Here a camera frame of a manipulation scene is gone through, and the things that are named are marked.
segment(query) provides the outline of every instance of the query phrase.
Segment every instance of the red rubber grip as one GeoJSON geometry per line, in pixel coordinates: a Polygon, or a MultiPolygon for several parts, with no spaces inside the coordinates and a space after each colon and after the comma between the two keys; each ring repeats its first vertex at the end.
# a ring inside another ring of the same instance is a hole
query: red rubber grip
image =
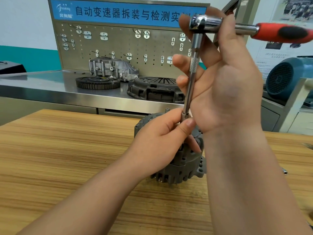
{"type": "Polygon", "coordinates": [[[279,43],[307,43],[313,40],[313,30],[278,23],[258,23],[253,39],[279,43]]]}

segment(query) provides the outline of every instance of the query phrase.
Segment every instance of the stainless steel workbench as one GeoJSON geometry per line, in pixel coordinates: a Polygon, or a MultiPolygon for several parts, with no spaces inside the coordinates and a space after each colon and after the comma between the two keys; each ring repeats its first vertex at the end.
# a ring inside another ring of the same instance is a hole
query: stainless steel workbench
{"type": "Polygon", "coordinates": [[[44,108],[142,118],[183,107],[135,99],[127,95],[128,83],[124,82],[113,90],[78,88],[75,79],[88,75],[66,70],[0,75],[0,118],[6,116],[0,125],[44,108]]]}

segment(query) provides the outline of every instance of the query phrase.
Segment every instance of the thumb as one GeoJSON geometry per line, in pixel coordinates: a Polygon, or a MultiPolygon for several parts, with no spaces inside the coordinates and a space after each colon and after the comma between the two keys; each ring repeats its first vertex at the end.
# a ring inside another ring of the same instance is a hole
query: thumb
{"type": "Polygon", "coordinates": [[[236,35],[235,24],[236,20],[233,14],[223,19],[218,32],[218,44],[224,62],[234,67],[240,67],[237,66],[239,64],[238,60],[240,59],[242,62],[250,55],[239,39],[241,36],[236,35]]]}
{"type": "Polygon", "coordinates": [[[192,130],[196,127],[194,118],[188,118],[180,123],[174,130],[166,135],[169,142],[173,142],[174,146],[179,147],[192,130]]]}

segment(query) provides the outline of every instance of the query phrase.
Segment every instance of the wood grain surface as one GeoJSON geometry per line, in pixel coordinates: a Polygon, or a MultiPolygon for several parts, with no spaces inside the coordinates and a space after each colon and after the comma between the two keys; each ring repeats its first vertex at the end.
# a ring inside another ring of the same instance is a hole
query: wood grain surface
{"type": "MultiPolygon", "coordinates": [[[[36,219],[133,140],[138,119],[41,110],[0,127],[0,234],[36,219]]],[[[306,219],[313,211],[313,137],[266,133],[306,219]]],[[[178,185],[143,180],[110,234],[213,234],[206,178],[178,185]]]]}

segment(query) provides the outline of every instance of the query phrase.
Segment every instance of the forearm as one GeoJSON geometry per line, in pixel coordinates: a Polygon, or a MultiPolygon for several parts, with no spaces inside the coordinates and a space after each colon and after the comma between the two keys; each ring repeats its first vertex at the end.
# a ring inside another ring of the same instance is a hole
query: forearm
{"type": "Polygon", "coordinates": [[[24,228],[19,235],[106,234],[124,200],[140,180],[138,170],[127,159],[121,158],[24,228]]]}
{"type": "Polygon", "coordinates": [[[216,234],[311,234],[260,126],[204,136],[216,234]]]}

